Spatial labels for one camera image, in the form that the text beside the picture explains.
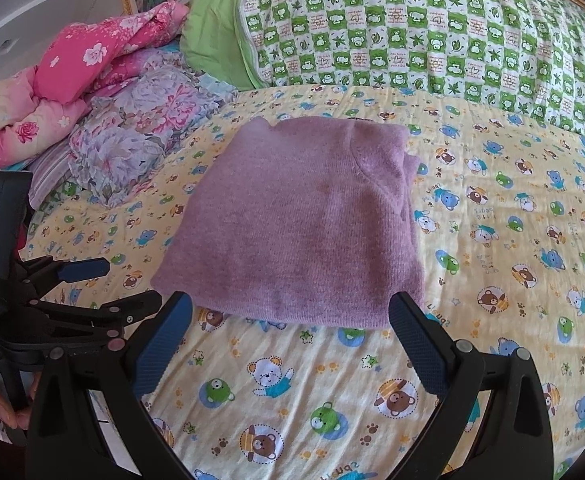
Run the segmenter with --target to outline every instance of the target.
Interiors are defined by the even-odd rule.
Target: bed
[[[192,0],[182,50],[241,90],[427,89],[585,135],[582,0]]]
[[[131,202],[106,209],[69,182],[50,195],[22,255],[104,256],[111,272],[48,299],[96,307],[149,288],[189,196],[238,128],[257,116],[274,123],[306,115],[409,125],[408,151],[421,158],[412,192],[426,276],[421,307],[481,351],[530,349],[560,476],[585,447],[585,137],[522,114],[408,88],[242,92]],[[266,390],[255,379],[262,370],[287,387]],[[400,412],[383,402],[396,384],[413,401]],[[486,402],[479,397],[450,468],[463,463]],[[384,478],[435,398],[390,328],[284,325],[200,305],[144,403],[200,479],[351,480]],[[331,423],[317,430],[316,417]],[[253,431],[271,438],[268,456],[246,449]]]

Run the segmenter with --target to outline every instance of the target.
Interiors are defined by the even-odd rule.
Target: yellow bedsheet
[[[311,114],[409,124],[408,151],[422,160],[412,200],[423,308],[482,351],[530,349],[561,471],[585,446],[585,138],[527,118],[391,89],[243,93],[127,205],[106,210],[67,184],[54,194],[33,219],[28,256],[101,255],[112,266],[49,297],[95,306],[148,288],[189,196],[237,129],[255,116]],[[146,401],[204,480],[385,478],[434,408],[391,330],[285,326],[207,309],[196,316]],[[265,373],[274,381],[260,379]],[[400,410],[384,400],[396,386],[405,393]],[[476,434],[487,398],[479,400],[453,467]],[[255,438],[261,452],[250,447]]]

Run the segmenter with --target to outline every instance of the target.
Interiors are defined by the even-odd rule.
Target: knit fabric
[[[395,292],[423,296],[407,136],[364,120],[254,119],[198,184],[152,286],[250,319],[387,326]]]

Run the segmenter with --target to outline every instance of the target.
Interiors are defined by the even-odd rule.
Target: blue gripper pad
[[[69,262],[57,271],[57,277],[66,283],[83,282],[101,278],[110,271],[110,263],[105,258],[93,258],[82,262]]]
[[[415,372],[426,392],[443,397],[448,393],[446,363],[424,327],[415,318],[415,313],[405,304],[406,301],[412,301],[416,306],[405,292],[392,296],[388,307],[390,324],[415,367]],[[423,322],[437,323],[426,318],[421,310],[416,315],[419,314],[423,316]],[[441,326],[436,326],[434,329],[443,331]]]
[[[175,355],[181,339],[190,326],[192,320],[192,300],[190,296],[175,293],[163,308],[168,308],[175,301],[175,297],[179,295],[180,297],[178,297],[168,315],[165,316],[154,336],[137,357],[132,391],[138,399],[155,391],[170,359]]]

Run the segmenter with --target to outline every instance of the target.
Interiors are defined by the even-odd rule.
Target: purple floral fabric
[[[113,207],[143,189],[165,156],[223,99],[198,88],[194,73],[168,65],[92,104],[70,136],[70,172],[96,201]]]

